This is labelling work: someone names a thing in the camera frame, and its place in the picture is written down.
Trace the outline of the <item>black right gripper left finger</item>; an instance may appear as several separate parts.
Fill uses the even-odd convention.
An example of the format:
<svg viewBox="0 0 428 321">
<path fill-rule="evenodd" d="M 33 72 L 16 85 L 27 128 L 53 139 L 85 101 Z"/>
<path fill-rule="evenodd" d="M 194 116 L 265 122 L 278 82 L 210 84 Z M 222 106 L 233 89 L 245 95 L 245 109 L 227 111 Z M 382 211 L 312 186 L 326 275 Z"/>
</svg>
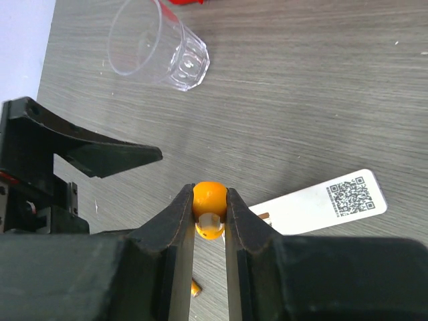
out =
<svg viewBox="0 0 428 321">
<path fill-rule="evenodd" d="M 186 320 L 193 186 L 141 227 L 1 237 L 2 320 Z"/>
</svg>

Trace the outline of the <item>orange AAA battery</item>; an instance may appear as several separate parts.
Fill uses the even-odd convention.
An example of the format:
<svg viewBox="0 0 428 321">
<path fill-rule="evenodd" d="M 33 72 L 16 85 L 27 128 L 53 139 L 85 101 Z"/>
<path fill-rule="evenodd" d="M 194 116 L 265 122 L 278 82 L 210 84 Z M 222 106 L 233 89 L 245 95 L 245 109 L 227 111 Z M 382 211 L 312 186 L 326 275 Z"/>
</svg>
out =
<svg viewBox="0 0 428 321">
<path fill-rule="evenodd" d="M 200 285 L 194 280 L 192 279 L 191 282 L 191 295 L 193 298 L 196 298 L 198 295 L 200 295 L 202 292 L 202 288 L 200 287 Z"/>
</svg>

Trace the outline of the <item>long white remote control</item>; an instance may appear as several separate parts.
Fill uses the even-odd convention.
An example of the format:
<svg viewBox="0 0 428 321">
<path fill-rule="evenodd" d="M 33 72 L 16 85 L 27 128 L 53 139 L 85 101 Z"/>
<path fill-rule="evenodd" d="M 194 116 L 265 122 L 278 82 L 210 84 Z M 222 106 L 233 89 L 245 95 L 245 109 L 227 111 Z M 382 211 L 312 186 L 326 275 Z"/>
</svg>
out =
<svg viewBox="0 0 428 321">
<path fill-rule="evenodd" d="M 387 202 L 374 173 L 361 169 L 249 209 L 282 235 L 297 235 L 383 214 Z"/>
</svg>

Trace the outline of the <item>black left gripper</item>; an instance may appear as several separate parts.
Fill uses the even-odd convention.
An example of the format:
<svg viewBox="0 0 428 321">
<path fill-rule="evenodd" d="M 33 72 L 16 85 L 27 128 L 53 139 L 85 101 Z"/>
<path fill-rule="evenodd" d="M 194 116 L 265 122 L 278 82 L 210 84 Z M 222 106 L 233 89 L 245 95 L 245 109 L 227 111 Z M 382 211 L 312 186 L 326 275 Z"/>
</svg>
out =
<svg viewBox="0 0 428 321">
<path fill-rule="evenodd" d="M 54 175 L 54 155 L 88 177 L 161 161 L 160 148 L 79 127 L 30 97 L 4 102 L 1 116 L 1 232 L 88 234 L 78 188 Z"/>
</svg>

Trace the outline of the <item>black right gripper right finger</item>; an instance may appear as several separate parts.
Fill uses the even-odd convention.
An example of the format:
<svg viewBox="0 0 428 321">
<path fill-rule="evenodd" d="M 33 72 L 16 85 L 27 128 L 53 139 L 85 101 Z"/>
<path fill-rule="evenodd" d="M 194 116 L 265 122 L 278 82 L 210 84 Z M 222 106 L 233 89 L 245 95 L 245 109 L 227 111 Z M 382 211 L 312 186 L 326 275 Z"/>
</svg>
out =
<svg viewBox="0 0 428 321">
<path fill-rule="evenodd" d="M 285 236 L 227 192 L 231 320 L 426 320 L 427 248 L 386 237 Z"/>
</svg>

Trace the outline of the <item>orange handle screwdriver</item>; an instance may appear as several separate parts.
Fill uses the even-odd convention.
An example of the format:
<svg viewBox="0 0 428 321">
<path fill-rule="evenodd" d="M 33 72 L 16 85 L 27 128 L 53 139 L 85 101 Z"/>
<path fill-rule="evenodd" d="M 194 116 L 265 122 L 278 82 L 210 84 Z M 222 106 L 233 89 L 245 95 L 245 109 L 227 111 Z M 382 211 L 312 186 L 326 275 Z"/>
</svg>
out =
<svg viewBox="0 0 428 321">
<path fill-rule="evenodd" d="M 227 188 L 213 181 L 193 187 L 192 212 L 197 233 L 206 240 L 219 238 L 225 229 Z"/>
</svg>

